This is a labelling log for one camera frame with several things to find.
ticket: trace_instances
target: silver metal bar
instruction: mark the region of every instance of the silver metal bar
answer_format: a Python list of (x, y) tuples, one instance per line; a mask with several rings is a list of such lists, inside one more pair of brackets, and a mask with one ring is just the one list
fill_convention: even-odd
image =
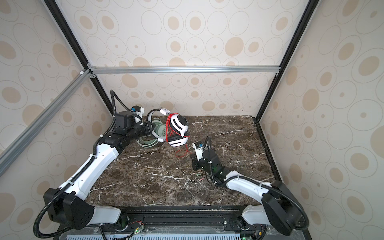
[(84, 80), (90, 77), (89, 70), (84, 70), (82, 75), (78, 75), (75, 80), (62, 91), (51, 104), (27, 127), (13, 143), (0, 156), (0, 176), (11, 166), (17, 157), (32, 142), (37, 134), (55, 116), (61, 107), (68, 101), (73, 93), (80, 87)]
[(277, 73), (278, 65), (264, 66), (188, 66), (188, 67), (93, 67), (95, 74), (118, 73)]

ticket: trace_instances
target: wallpaper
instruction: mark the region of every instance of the wallpaper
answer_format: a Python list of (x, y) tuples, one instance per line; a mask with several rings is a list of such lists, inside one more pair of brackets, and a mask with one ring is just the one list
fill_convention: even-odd
[(384, 236), (384, 1), (323, 1), (261, 125), (314, 240)]
[(307, 0), (56, 0), (93, 66), (279, 65)]
[[(71, 177), (92, 153), (112, 117), (90, 80), (83, 83), (24, 152), (0, 177), (0, 239), (29, 240), (43, 208), (43, 195)], [(59, 224), (45, 215), (43, 233)]]
[(128, 106), (163, 107), (187, 116), (256, 116), (275, 73), (99, 74)]
[(82, 69), (69, 49), (39, 1), (0, 1), (0, 154)]

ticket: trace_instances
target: white headphones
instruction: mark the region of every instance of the white headphones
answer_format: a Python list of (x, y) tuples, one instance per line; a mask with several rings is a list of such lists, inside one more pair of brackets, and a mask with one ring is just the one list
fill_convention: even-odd
[[(170, 114), (170, 111), (165, 108), (153, 109), (148, 113), (147, 121), (152, 122), (152, 115), (155, 111), (159, 111), (163, 115)], [(176, 134), (174, 136), (168, 137), (169, 145), (171, 145), (172, 147), (177, 147), (177, 146), (186, 144), (188, 141), (189, 133), (187, 131), (188, 122), (185, 119), (185, 117), (179, 114), (174, 114), (170, 119), (169, 126), (173, 131), (180, 134), (180, 135)], [(156, 134), (155, 131), (152, 131), (152, 136), (157, 138), (159, 142), (165, 142), (167, 140), (165, 136), (159, 136), (158, 134)]]

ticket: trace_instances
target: brown marble surface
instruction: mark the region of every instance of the brown marble surface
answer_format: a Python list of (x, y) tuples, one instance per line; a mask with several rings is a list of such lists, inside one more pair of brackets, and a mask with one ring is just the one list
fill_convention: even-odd
[[(249, 116), (186, 116), (188, 149), (212, 138), (224, 166), (257, 180), (273, 181), (273, 174), (253, 120)], [(167, 143), (152, 148), (130, 144), (102, 173), (86, 202), (94, 205), (242, 205), (258, 202), (234, 190), (218, 188), (194, 172), (189, 154), (177, 158)]]

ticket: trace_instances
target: white label on headband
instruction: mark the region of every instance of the white label on headband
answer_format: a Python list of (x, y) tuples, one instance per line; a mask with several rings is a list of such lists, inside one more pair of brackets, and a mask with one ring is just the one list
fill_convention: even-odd
[(163, 115), (167, 115), (167, 113), (170, 114), (170, 111), (166, 108), (162, 108), (162, 109), (160, 109), (160, 113)]

